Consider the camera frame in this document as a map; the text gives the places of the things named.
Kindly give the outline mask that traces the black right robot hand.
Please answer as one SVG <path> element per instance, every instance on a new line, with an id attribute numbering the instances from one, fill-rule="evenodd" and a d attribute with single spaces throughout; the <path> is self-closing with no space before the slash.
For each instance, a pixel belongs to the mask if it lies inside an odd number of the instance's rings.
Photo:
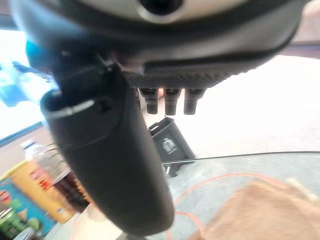
<path id="1" fill-rule="evenodd" d="M 296 34 L 304 0 L 11 0 L 30 65 L 58 86 L 40 110 L 54 142 L 98 208 L 144 237 L 171 227 L 161 158 L 139 109 L 163 89 L 174 115 L 205 91 L 264 64 Z"/>

